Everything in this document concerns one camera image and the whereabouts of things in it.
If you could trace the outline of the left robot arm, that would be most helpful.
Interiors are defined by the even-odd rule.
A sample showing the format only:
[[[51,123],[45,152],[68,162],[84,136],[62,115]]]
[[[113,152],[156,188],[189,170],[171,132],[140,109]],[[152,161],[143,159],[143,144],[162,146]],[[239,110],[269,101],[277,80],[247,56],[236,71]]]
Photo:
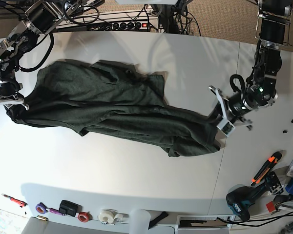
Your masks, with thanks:
[[[259,0],[257,2],[256,38],[254,66],[249,77],[241,75],[230,77],[230,86],[234,92],[225,96],[220,89],[210,86],[218,103],[208,117],[225,136],[229,136],[237,126],[252,129],[252,121],[245,115],[260,108],[274,105],[278,98],[276,76],[282,66],[281,46],[287,46],[293,1]]]

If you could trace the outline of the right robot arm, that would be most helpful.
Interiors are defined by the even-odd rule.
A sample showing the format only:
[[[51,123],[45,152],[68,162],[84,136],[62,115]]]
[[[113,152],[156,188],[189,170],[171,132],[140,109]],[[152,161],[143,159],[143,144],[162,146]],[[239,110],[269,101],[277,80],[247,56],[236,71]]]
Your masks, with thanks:
[[[40,0],[26,12],[26,18],[0,42],[0,105],[11,108],[29,105],[19,93],[22,84],[17,82],[15,73],[20,69],[22,56],[37,46],[40,35],[48,35],[63,21],[65,10],[61,0]]]

